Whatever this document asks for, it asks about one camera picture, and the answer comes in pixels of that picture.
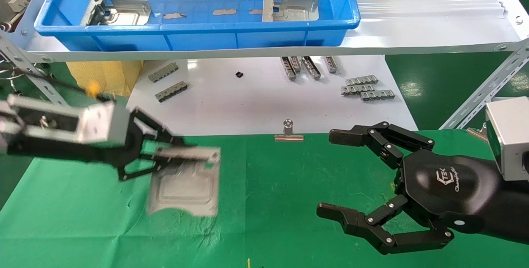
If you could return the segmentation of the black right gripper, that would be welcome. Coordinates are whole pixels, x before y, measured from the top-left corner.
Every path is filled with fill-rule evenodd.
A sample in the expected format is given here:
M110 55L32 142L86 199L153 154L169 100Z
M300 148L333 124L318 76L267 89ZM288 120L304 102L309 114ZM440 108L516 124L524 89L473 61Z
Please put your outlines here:
M328 203L316 208L320 218L340 223L345 234L365 239L382 255L443 249L455 237L448 228L468 234L511 233L505 181L493 161L433 153L434 140L388 122L332 129L329 142L368 147L389 168L400 168L398 195L368 215ZM404 158L399 147L415 153ZM403 210L429 230L387 232L383 226Z

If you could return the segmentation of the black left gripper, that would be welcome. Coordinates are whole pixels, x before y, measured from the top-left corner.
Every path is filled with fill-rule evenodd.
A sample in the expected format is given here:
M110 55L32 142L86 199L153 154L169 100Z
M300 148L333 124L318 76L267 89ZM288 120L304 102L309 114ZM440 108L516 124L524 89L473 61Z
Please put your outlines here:
M186 160L207 160L207 155L200 151L157 151L152 155L140 154L143 141L146 140L170 144L172 147L195 147L195 145L185 143L183 137L173 134L167 127L140 108L134 108L129 119L125 144L122 147L101 148L89 144L74 144L59 140L21 136L14 143L8 144L6 153L12 156L110 164L117 168L119 181L128 181L153 172L160 172L173 163L181 164ZM135 120L154 130L155 134L144 134L139 125L134 122ZM137 160L148 160L154 164L151 168L127 172L126 166Z

